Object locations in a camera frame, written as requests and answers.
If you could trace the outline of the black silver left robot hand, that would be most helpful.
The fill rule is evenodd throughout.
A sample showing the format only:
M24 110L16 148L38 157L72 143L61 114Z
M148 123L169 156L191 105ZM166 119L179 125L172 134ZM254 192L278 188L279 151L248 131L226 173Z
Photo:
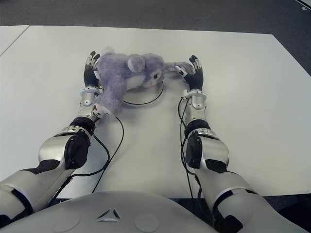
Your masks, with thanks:
M99 79L96 76L96 68L95 63L100 58L100 54L92 51L86 59L85 69L84 69L84 83L85 87L92 86L98 87L99 86Z

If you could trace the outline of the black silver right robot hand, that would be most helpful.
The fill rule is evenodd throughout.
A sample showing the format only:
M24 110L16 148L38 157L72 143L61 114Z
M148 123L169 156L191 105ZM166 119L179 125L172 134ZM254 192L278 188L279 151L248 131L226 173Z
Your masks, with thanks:
M174 69L188 84L190 90L198 89L201 91L204 83L202 65L200 60L195 55L192 55L189 58L189 61L192 65L188 64L187 66L181 66L175 64Z

